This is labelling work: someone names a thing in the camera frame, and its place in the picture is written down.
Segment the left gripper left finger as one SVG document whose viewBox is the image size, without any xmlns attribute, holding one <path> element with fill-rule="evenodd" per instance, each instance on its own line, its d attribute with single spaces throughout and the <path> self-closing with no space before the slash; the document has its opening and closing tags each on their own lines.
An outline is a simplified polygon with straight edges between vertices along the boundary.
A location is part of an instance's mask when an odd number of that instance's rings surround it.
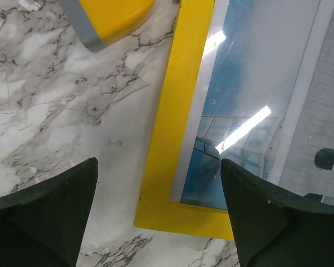
<svg viewBox="0 0 334 267">
<path fill-rule="evenodd" d="M 98 160 L 0 197 L 0 266 L 75 266 L 98 179 Z"/>
</svg>

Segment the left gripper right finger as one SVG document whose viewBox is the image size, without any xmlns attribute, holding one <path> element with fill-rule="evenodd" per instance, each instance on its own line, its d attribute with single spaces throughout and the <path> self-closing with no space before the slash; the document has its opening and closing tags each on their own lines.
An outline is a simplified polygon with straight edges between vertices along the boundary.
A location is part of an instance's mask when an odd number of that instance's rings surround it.
<svg viewBox="0 0 334 267">
<path fill-rule="evenodd" d="M 228 159 L 221 161 L 221 180 L 240 266 L 334 266 L 334 206 Z"/>
</svg>

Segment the yellow picture frame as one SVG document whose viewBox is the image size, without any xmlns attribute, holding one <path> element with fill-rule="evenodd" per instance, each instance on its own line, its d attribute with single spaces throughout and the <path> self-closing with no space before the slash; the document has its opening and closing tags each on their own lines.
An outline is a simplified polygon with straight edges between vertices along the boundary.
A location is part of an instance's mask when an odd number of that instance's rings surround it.
<svg viewBox="0 0 334 267">
<path fill-rule="evenodd" d="M 228 1 L 181 1 L 136 204 L 134 226 L 232 240 L 226 211 L 170 201 L 204 45 Z"/>
</svg>

